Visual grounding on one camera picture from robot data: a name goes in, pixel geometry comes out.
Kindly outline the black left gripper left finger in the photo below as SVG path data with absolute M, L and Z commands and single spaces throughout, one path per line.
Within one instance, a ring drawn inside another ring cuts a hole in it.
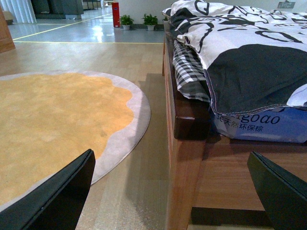
M 95 167 L 89 149 L 0 213 L 2 230 L 74 230 Z

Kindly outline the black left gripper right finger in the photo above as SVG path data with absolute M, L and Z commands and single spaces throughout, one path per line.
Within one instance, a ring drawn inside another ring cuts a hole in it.
M 257 152 L 248 169 L 257 195 L 276 230 L 307 228 L 307 183 Z

